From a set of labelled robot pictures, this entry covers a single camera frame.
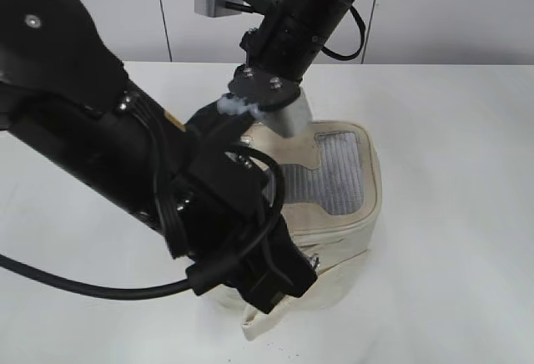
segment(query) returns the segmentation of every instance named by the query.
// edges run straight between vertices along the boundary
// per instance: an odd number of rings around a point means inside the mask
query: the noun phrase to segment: screw
[[[43,23],[41,22],[41,18],[35,15],[26,15],[26,17],[24,18],[24,22],[30,28],[40,28],[43,25]]]
[[[245,169],[252,169],[252,166],[253,166],[252,161],[248,159],[247,157],[244,157],[243,155],[238,155],[236,157],[236,161],[239,164],[242,164]]]
[[[254,70],[251,67],[247,67],[247,68],[243,69],[243,73],[247,78],[254,77]]]
[[[176,210],[178,212],[181,212],[187,208],[189,204],[191,204],[191,199],[193,199],[192,194],[188,194],[186,197],[184,197],[176,206]]]
[[[270,87],[273,89],[273,90],[280,90],[282,88],[283,84],[282,84],[282,80],[280,80],[280,78],[272,78],[270,80]]]
[[[125,111],[128,109],[130,104],[134,101],[134,98],[136,98],[138,95],[136,93],[126,94],[124,95],[122,101],[120,102],[120,105],[118,106],[119,111]]]

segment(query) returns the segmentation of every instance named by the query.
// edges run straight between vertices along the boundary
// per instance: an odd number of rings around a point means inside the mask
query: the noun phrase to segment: table surface
[[[128,63],[180,119],[233,64]],[[99,301],[0,270],[0,362],[534,362],[534,67],[316,65],[316,119],[363,124],[384,205],[360,279],[337,306],[247,342],[239,314],[192,293]],[[0,135],[0,251],[103,286],[184,277],[163,240]]]

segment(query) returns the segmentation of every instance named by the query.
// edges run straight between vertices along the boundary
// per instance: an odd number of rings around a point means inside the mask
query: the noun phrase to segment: cable
[[[265,209],[264,209],[264,199],[259,199],[258,203],[258,223],[261,225],[265,222]],[[265,262],[267,266],[280,278],[285,281],[288,285],[293,285],[293,281],[276,266],[275,261],[273,260],[273,255],[270,252],[269,240],[267,237],[261,242],[261,252],[264,255]]]
[[[352,59],[356,59],[358,55],[361,54],[361,50],[363,49],[365,45],[365,22],[364,19],[361,18],[360,13],[356,10],[354,7],[350,7],[350,13],[352,14],[352,18],[355,20],[356,25],[358,26],[358,30],[360,31],[360,47],[356,50],[355,53],[352,53],[351,55],[341,55],[340,53],[335,53],[331,49],[328,49],[327,47],[323,46],[321,49],[321,52],[325,55],[328,55],[329,57],[333,59],[337,59],[338,61],[351,61]]]
[[[157,121],[151,114],[150,107],[144,104],[142,100],[137,108],[138,110],[135,111],[134,116],[136,116],[139,122],[141,122],[141,124],[147,128],[153,143],[152,160],[154,166],[154,198],[156,200],[160,221],[162,221],[162,228],[167,239],[167,235],[171,233],[170,230],[174,230],[174,234],[177,234],[177,230],[181,230],[182,228],[180,218],[178,217],[177,220],[175,218],[175,216],[178,215],[175,209],[174,198],[167,190],[169,184],[167,181],[167,174],[169,171],[167,169],[167,153],[166,143],[163,139],[163,129],[161,128],[159,121]],[[71,281],[69,279],[62,278],[61,276],[50,274],[44,270],[39,270],[30,265],[26,265],[22,262],[8,258],[5,255],[0,255],[0,267],[10,270],[18,275],[27,277],[28,279],[43,283],[44,285],[56,287],[63,291],[70,291],[79,295],[107,300],[147,300],[174,295],[191,288],[188,280],[182,280],[163,286],[154,286],[141,289],[117,289],[94,286],[78,281]]]
[[[52,286],[62,291],[70,291],[83,296],[96,297],[106,300],[136,301],[175,295],[190,289],[189,281],[182,280],[163,286],[147,287],[143,289],[116,289],[112,287],[94,286],[87,283],[71,281],[61,276],[39,270],[20,261],[12,260],[0,254],[0,266],[17,275]]]
[[[182,220],[176,210],[176,201],[169,182],[167,143],[161,123],[152,114],[144,96],[138,98],[132,109],[133,116],[145,127],[152,139],[152,165],[154,167],[153,193],[161,230],[173,258],[187,250],[187,237]]]
[[[280,214],[282,213],[282,207],[284,206],[285,198],[285,180],[282,169],[276,163],[276,161],[270,158],[267,154],[258,151],[257,149],[251,149],[250,147],[244,145],[235,145],[229,152],[247,155],[250,158],[255,158],[258,161],[266,164],[271,170],[275,178],[275,199],[272,206],[270,207],[270,212],[265,220],[264,224],[260,226],[257,234],[254,239],[247,243],[243,248],[238,251],[238,256],[240,259],[245,258],[255,247],[261,243],[261,241],[274,229],[276,224],[280,219]]]

